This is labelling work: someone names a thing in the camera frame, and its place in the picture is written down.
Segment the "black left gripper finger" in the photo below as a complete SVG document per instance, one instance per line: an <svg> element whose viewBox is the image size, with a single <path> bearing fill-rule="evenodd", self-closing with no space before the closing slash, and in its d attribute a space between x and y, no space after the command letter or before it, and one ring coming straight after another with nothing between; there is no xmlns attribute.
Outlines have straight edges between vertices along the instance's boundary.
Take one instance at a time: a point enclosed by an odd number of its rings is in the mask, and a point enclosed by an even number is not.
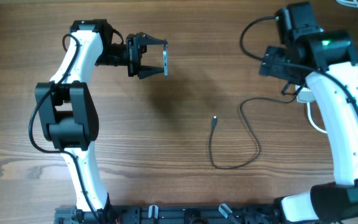
<svg viewBox="0 0 358 224"><path fill-rule="evenodd" d="M166 40L157 39L151 35L141 33L140 35L140 45L167 45Z"/></svg>
<svg viewBox="0 0 358 224"><path fill-rule="evenodd" d="M138 73L138 77L140 79L144 79L144 78L150 77L152 75L155 75L158 73L163 73L163 72L164 72L164 68L162 68L162 67L141 65L139 73Z"/></svg>

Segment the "blue screen smartphone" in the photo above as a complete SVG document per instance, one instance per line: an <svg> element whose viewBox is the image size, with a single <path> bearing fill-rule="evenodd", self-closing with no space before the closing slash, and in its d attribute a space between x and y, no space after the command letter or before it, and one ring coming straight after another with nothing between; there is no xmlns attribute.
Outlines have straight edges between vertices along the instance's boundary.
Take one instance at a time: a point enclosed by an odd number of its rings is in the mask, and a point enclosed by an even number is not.
<svg viewBox="0 0 358 224"><path fill-rule="evenodd" d="M168 43L163 45L163 69L164 76L168 77Z"/></svg>

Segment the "white power strip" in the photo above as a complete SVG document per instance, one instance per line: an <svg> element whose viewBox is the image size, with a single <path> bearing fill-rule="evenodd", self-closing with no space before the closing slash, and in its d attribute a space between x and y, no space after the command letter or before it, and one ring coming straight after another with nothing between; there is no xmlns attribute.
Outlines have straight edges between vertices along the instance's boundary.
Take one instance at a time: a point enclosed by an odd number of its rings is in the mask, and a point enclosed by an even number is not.
<svg viewBox="0 0 358 224"><path fill-rule="evenodd" d="M296 85L295 91L298 92L296 96L296 100L299 103L312 103L316 100L313 92L309 88L306 87L302 88L301 86Z"/></svg>

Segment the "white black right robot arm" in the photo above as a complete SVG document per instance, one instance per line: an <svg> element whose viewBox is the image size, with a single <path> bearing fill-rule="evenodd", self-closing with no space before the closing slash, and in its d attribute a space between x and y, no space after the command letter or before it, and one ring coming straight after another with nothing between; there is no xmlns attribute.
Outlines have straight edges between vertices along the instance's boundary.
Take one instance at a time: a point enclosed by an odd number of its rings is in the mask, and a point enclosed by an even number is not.
<svg viewBox="0 0 358 224"><path fill-rule="evenodd" d="M269 47L259 73L309 88L318 104L334 163L334 181L276 200L282 223L339 222L358 217L358 59L349 34L325 31L311 4L274 16L281 47Z"/></svg>

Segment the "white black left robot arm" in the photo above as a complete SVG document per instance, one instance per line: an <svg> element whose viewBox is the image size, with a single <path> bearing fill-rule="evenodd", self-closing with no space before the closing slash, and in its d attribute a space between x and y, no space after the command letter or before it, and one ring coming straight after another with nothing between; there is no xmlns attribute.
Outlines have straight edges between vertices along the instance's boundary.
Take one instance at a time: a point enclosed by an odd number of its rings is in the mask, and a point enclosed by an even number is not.
<svg viewBox="0 0 358 224"><path fill-rule="evenodd" d="M29 121L29 139L34 139L35 117L40 118L44 138L52 153L61 155L70 171L76 204L55 211L55 223L119 223L120 212L110 203L100 178L94 151L99 118L88 84L99 65L126 67L129 77L144 79L168 73L168 42L143 32L112 42L118 31L105 19L76 20L67 37L70 45L60 68L49 82L35 87L36 106Z"/></svg>

